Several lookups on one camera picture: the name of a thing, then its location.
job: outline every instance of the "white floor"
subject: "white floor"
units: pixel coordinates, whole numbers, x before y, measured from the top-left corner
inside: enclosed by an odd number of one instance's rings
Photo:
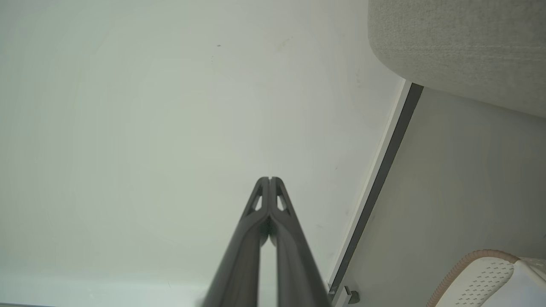
[[[546,119],[425,89],[344,285],[425,306],[465,254],[546,258]]]
[[[366,16],[359,0],[0,2],[0,303],[194,304],[261,176],[284,180],[326,280],[403,82]]]

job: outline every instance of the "gray upholstered furniture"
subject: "gray upholstered furniture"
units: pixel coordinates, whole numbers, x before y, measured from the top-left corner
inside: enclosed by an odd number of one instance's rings
[[[368,22],[403,78],[546,117],[545,0],[370,0]]]

